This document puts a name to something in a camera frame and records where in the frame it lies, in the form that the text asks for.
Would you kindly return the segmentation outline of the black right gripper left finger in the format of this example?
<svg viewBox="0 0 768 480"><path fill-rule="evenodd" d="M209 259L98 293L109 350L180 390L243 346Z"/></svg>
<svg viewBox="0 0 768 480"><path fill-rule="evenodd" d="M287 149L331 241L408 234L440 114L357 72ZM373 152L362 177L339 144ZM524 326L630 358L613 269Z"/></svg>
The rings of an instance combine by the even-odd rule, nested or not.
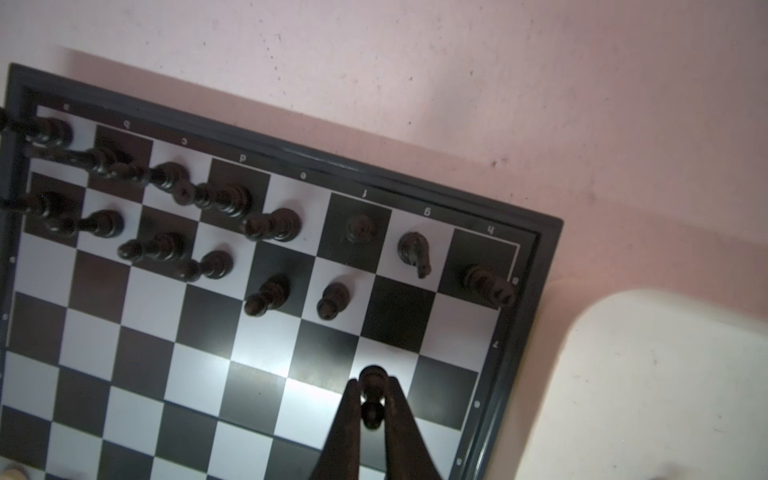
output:
<svg viewBox="0 0 768 480"><path fill-rule="evenodd" d="M358 380L350 379L342 394L323 449L310 475L312 480L359 479L360 427L361 391Z"/></svg>

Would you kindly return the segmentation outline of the black chess pawn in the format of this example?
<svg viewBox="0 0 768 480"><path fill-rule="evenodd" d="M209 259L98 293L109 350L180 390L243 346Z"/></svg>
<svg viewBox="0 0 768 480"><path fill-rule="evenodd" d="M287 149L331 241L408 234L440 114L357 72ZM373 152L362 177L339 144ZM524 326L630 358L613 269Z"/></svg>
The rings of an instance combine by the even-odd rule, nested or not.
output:
<svg viewBox="0 0 768 480"><path fill-rule="evenodd" d="M361 419L368 430L377 430L385 419L385 390L388 374L378 365L365 367L358 377L363 402Z"/></svg>

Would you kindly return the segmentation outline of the black white chess board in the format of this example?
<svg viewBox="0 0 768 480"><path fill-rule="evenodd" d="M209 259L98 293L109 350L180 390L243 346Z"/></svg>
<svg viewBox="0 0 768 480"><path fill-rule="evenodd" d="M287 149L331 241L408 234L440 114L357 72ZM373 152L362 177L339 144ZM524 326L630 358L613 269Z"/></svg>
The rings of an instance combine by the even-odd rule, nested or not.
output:
<svg viewBox="0 0 768 480"><path fill-rule="evenodd" d="M479 479L564 226L18 64L1 204L26 479L305 479L370 365Z"/></svg>

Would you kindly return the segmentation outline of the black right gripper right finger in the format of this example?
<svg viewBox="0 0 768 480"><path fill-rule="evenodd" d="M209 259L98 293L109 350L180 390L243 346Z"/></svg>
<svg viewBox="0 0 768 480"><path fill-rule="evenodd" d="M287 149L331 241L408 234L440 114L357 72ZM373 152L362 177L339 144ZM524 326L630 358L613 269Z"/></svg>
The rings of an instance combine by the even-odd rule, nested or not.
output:
<svg viewBox="0 0 768 480"><path fill-rule="evenodd" d="M384 390L386 478L440 480L398 379Z"/></svg>

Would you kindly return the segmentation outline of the white plastic tray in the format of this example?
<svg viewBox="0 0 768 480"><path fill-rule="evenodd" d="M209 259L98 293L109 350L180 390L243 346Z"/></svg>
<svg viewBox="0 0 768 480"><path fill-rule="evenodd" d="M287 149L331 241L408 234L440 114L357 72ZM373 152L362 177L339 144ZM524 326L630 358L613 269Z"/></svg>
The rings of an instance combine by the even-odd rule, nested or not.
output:
<svg viewBox="0 0 768 480"><path fill-rule="evenodd" d="M767 322L650 289L548 293L521 479L763 479Z"/></svg>

